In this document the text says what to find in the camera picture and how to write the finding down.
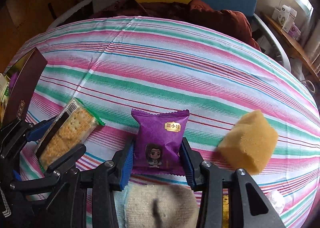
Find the cream knitted sock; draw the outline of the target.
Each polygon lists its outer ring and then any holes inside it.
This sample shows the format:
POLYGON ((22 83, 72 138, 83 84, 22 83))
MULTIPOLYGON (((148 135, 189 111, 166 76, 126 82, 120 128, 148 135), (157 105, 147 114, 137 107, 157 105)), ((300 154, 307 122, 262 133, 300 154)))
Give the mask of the cream knitted sock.
POLYGON ((119 227, 196 227, 193 191, 181 185, 127 185, 114 192, 119 227))

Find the white medicine box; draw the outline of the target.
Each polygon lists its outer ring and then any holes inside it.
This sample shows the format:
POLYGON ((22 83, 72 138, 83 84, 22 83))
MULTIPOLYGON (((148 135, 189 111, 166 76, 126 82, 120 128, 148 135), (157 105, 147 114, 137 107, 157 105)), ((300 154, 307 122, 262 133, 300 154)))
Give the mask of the white medicine box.
POLYGON ((278 22, 283 31, 288 33, 295 22, 297 11, 287 5, 282 5, 278 14, 278 22))

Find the brown gold-lined box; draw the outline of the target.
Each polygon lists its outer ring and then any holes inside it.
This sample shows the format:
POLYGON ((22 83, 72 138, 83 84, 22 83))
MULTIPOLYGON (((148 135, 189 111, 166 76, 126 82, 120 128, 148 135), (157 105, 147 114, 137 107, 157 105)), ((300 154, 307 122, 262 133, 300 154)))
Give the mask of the brown gold-lined box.
POLYGON ((25 119, 47 60, 35 47, 1 74, 1 127, 25 119))

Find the wooden side table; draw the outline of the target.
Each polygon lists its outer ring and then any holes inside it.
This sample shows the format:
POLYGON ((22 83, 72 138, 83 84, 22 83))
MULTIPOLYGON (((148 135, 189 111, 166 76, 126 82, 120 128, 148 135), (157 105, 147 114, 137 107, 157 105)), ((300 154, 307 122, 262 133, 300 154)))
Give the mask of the wooden side table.
POLYGON ((291 36, 288 35, 284 30, 282 30, 281 26, 268 15, 261 13, 261 19, 268 25, 271 26, 284 40, 285 44, 289 48, 288 57, 297 58, 299 59, 309 73, 312 75, 313 79, 317 84, 319 84, 319 75, 316 72, 315 66, 312 64, 310 58, 306 55, 302 46, 291 36))

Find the white tissue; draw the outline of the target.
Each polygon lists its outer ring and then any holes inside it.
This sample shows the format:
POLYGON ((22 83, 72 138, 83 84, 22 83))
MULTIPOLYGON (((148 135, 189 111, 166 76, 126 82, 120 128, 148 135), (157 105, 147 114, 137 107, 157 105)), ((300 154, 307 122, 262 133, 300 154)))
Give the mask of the white tissue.
POLYGON ((266 197, 270 201, 277 214, 281 214, 285 207, 285 199, 283 195, 278 190, 272 190, 267 193, 266 197))

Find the striped bed sheet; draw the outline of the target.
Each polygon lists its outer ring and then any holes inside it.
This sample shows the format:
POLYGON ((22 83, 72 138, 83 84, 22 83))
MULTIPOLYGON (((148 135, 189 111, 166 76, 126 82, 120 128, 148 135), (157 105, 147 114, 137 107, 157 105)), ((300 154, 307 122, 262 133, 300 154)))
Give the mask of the striped bed sheet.
POLYGON ((189 110, 184 135, 191 147, 225 167, 216 146, 244 114, 260 110, 279 138, 255 182, 284 196, 286 227, 306 221, 319 188, 319 111, 307 88, 267 55, 214 30, 141 16, 57 27, 28 40, 14 59, 33 48, 47 65, 27 120, 54 117, 75 97, 105 123, 87 139, 80 170, 131 140, 138 130, 132 109, 189 110))

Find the dark red blanket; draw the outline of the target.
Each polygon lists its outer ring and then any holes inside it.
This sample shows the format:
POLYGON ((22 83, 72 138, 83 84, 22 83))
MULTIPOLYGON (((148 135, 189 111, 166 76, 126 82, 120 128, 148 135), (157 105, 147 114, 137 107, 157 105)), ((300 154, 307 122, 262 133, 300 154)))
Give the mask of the dark red blanket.
POLYGON ((213 29, 260 50, 258 43, 252 37, 249 21, 242 12, 214 10, 201 0, 191 0, 188 4, 180 2, 139 3, 136 0, 121 0, 93 14, 91 18, 115 16, 148 16, 183 21, 213 29))

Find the cracker packet green edge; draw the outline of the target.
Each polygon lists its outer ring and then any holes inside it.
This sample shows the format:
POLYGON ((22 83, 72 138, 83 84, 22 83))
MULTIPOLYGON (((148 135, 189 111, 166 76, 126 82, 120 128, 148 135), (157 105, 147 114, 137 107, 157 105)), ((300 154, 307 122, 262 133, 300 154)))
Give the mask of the cracker packet green edge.
POLYGON ((72 98, 40 139, 35 155, 43 170, 77 144, 84 143, 97 126, 105 123, 82 101, 72 98))

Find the white bed frame rail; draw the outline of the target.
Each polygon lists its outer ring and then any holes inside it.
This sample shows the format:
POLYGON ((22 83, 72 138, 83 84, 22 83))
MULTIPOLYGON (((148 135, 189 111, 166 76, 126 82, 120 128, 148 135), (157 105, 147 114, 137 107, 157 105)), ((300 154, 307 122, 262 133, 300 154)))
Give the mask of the white bed frame rail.
POLYGON ((262 32, 262 35, 266 37, 267 41, 273 48, 276 61, 291 73, 289 58, 276 36, 257 14, 253 14, 252 21, 258 25, 258 29, 262 32))

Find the wooden wardrobe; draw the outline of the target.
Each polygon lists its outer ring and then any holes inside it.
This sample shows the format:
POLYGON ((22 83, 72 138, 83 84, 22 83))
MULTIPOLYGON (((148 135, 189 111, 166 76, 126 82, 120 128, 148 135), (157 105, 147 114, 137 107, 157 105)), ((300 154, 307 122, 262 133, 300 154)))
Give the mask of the wooden wardrobe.
POLYGON ((78 0, 1 0, 1 71, 20 47, 78 0))

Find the purple snack packet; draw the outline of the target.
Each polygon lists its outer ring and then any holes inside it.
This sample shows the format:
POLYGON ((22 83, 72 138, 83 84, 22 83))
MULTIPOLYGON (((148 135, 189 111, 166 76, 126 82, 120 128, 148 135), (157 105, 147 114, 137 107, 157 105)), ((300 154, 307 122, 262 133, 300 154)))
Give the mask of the purple snack packet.
POLYGON ((189 110, 150 114, 133 109, 131 116, 139 124, 132 172, 184 175, 178 153, 189 110))

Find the pink tissue box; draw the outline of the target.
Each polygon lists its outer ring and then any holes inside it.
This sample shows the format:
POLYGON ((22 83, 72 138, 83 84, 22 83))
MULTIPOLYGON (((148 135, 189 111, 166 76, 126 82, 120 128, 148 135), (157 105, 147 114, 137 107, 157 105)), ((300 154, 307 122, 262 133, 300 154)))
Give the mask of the pink tissue box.
POLYGON ((296 41, 298 41, 300 39, 301 31, 295 25, 295 23, 293 23, 293 25, 291 26, 290 30, 288 31, 288 35, 291 36, 296 41))

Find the yellow knitted sock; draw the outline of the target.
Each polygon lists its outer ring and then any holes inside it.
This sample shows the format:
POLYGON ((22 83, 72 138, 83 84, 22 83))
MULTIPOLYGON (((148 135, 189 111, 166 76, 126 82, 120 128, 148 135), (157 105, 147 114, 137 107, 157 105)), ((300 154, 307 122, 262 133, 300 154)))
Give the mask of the yellow knitted sock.
POLYGON ((229 196, 223 195, 222 228, 229 228, 229 196))

